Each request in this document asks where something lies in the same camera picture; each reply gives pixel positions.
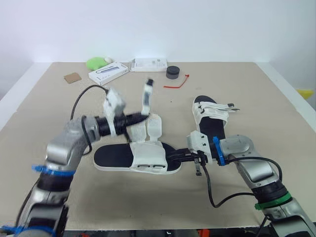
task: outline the blue cable tie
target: blue cable tie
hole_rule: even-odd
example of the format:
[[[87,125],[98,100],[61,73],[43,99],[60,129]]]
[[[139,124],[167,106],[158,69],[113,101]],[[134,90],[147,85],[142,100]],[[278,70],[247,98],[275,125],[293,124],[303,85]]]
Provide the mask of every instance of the blue cable tie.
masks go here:
[[[223,156],[223,153],[222,153],[222,150],[221,150],[221,147],[219,145],[219,140],[217,137],[213,137],[213,142],[215,144],[215,147],[216,147],[216,150],[217,150],[217,153],[218,153],[218,156],[219,156],[219,165],[220,166],[224,166],[226,165],[225,164],[225,159],[224,159],[224,156]]]
[[[41,172],[44,174],[64,176],[64,177],[73,176],[76,172],[75,170],[73,170],[73,171],[60,171],[60,170],[47,169],[47,167],[45,165],[32,165],[32,170],[34,170],[36,172]]]
[[[27,227],[24,228],[23,226],[18,226],[18,227],[12,227],[12,226],[1,226],[0,229],[4,231],[10,231],[14,233],[14,236],[17,236],[23,231],[30,231],[30,230],[40,230],[40,231],[45,231],[49,234],[52,235],[52,237],[56,237],[55,231],[48,227],[48,226],[32,226],[32,227]]]

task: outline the white package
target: white package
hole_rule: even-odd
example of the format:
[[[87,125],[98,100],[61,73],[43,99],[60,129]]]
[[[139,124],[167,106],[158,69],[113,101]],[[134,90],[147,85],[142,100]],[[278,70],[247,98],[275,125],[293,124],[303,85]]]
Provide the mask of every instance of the white package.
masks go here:
[[[165,58],[135,58],[131,63],[131,72],[166,72]]]
[[[104,85],[125,73],[128,73],[128,67],[122,63],[114,62],[89,73],[89,78],[98,85]]]

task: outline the green object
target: green object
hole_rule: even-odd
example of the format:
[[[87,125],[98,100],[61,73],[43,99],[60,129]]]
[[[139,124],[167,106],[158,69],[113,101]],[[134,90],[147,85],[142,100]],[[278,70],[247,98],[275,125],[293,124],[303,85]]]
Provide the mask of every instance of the green object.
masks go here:
[[[104,60],[104,58],[101,57],[94,57],[87,61],[87,68],[89,68],[92,71],[98,70],[99,68],[102,68],[108,63]]]
[[[291,194],[289,192],[287,192],[284,196],[276,199],[276,200],[273,200],[273,201],[269,201],[269,202],[264,202],[264,203],[257,203],[255,204],[255,208],[257,210],[262,210],[262,209],[265,209],[265,208],[269,208],[271,206],[277,206],[277,205],[280,205],[284,202],[286,202],[287,200],[289,200],[291,198]]]

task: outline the black cable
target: black cable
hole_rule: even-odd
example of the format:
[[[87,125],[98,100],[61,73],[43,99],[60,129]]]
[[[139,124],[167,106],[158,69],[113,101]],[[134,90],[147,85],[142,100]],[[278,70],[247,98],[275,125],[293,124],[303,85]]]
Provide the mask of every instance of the black cable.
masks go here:
[[[83,155],[87,155],[89,154],[91,151],[92,151],[92,145],[91,145],[91,142],[90,142],[90,139],[89,139],[89,136],[88,136],[88,133],[87,133],[87,130],[85,129],[85,125],[84,125],[84,120],[86,119],[87,117],[85,115],[83,115],[81,117],[81,127],[82,127],[82,130],[83,130],[83,134],[84,134],[84,137],[88,143],[88,146],[89,146],[89,151],[87,153],[84,153]]]
[[[282,182],[283,174],[282,174],[281,166],[276,161],[274,161],[272,159],[268,159],[268,158],[264,158],[264,157],[240,157],[240,158],[230,159],[228,161],[228,163],[232,163],[232,162],[239,161],[239,160],[246,160],[246,159],[264,160],[264,161],[268,161],[268,162],[274,164],[277,167],[277,170],[278,170],[278,178]]]
[[[234,197],[237,197],[237,196],[242,196],[242,195],[247,195],[247,196],[254,196],[253,193],[237,193],[237,194],[233,194],[233,195],[230,195],[226,198],[224,198],[222,201],[220,201],[218,204],[215,204],[214,203],[214,200],[213,200],[213,196],[212,196],[212,186],[211,186],[211,179],[209,177],[209,174],[208,174],[208,171],[206,169],[206,166],[205,165],[202,165],[202,168],[205,172],[205,175],[206,175],[206,178],[207,178],[207,189],[208,189],[208,197],[209,197],[209,200],[212,204],[212,206],[214,208],[218,208],[220,207],[221,205],[223,205],[226,201],[228,201],[229,199],[231,198],[234,198]]]
[[[234,158],[234,159],[231,159],[228,161],[228,163],[232,163],[232,162],[235,162],[235,161],[239,161],[239,160],[247,160],[247,159],[258,159],[258,160],[264,160],[264,161],[268,161],[272,164],[274,164],[277,169],[278,169],[278,173],[279,173],[279,179],[280,181],[282,181],[282,169],[280,167],[280,165],[272,160],[272,159],[268,159],[268,158],[264,158],[264,157],[241,157],[241,158]],[[209,200],[212,204],[213,207],[215,208],[218,208],[220,207],[221,205],[223,205],[226,201],[228,201],[229,199],[231,198],[234,198],[234,197],[237,197],[237,196],[242,196],[242,195],[247,195],[247,196],[254,196],[253,193],[236,193],[236,194],[232,194],[226,198],[224,198],[222,201],[220,201],[218,204],[215,204],[214,203],[214,200],[213,200],[213,196],[212,196],[212,186],[211,186],[211,179],[209,177],[209,174],[208,174],[208,171],[206,169],[206,166],[205,165],[202,165],[202,168],[205,172],[205,175],[206,175],[206,178],[207,178],[207,189],[208,189],[208,197],[209,197]]]
[[[257,234],[256,234],[255,237],[259,237],[260,232],[262,231],[262,229],[263,229],[263,227],[264,227],[266,221],[267,221],[267,217],[265,216],[265,218],[263,219],[263,221],[262,221],[262,223],[261,223],[261,225],[260,225],[260,227],[259,227],[259,229],[258,229],[258,232],[257,232]]]
[[[29,198],[30,198],[30,196],[31,196],[31,193],[32,193],[33,188],[34,188],[35,185],[39,182],[39,180],[40,180],[40,178],[38,178],[38,179],[36,180],[36,182],[33,184],[32,188],[31,188],[31,190],[29,191],[29,193],[28,193],[27,196],[25,197],[25,199],[24,199],[24,201],[23,201],[23,203],[22,203],[22,206],[20,207],[19,213],[18,213],[18,215],[17,215],[17,217],[16,217],[16,220],[15,220],[15,227],[18,227],[18,224],[19,224],[19,221],[20,221],[20,217],[21,217],[22,211],[23,211],[23,209],[24,209],[24,207],[25,207],[27,201],[29,200]]]
[[[90,88],[93,88],[93,87],[98,87],[98,88],[101,88],[105,91],[105,93],[108,93],[109,90],[100,86],[100,85],[91,85],[91,86],[88,86],[86,89],[83,90],[83,92],[81,92],[81,94],[78,96],[77,100],[75,101],[75,104],[73,106],[73,109],[71,110],[71,116],[70,116],[70,120],[72,120],[74,118],[74,113],[75,113],[75,109],[76,109],[76,106],[80,100],[80,98],[83,96],[83,94],[85,94]]]

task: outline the table surface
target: table surface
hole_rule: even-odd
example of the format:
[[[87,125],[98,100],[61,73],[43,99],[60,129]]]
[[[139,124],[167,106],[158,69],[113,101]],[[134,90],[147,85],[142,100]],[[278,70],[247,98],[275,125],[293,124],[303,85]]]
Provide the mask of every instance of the table surface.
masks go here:
[[[226,136],[250,137],[256,150],[276,160],[283,169],[284,184],[316,221],[316,134],[290,102],[254,63],[173,63],[179,79],[164,73],[128,73],[110,82],[127,102],[126,114],[141,110],[143,85],[155,80],[152,112],[162,118],[161,141],[184,148],[186,136],[195,130],[192,101],[207,95],[216,102],[234,103],[241,110],[231,114]],[[77,72],[82,80],[67,84],[63,76]],[[0,224],[14,221],[38,174],[32,164],[42,164],[47,143],[69,120],[77,96],[93,84],[84,63],[53,63],[17,112],[0,132]],[[184,74],[190,74],[180,89]],[[101,115],[104,92],[91,89],[81,99],[75,116]],[[125,138],[104,137],[93,144],[125,143]],[[216,202],[249,189],[234,165],[207,166]],[[82,158],[71,186],[69,230],[197,229],[258,226],[263,214],[253,197],[236,197],[220,208],[208,200],[205,175],[195,176],[193,163],[183,164],[170,175],[103,172],[94,168],[93,153]]]

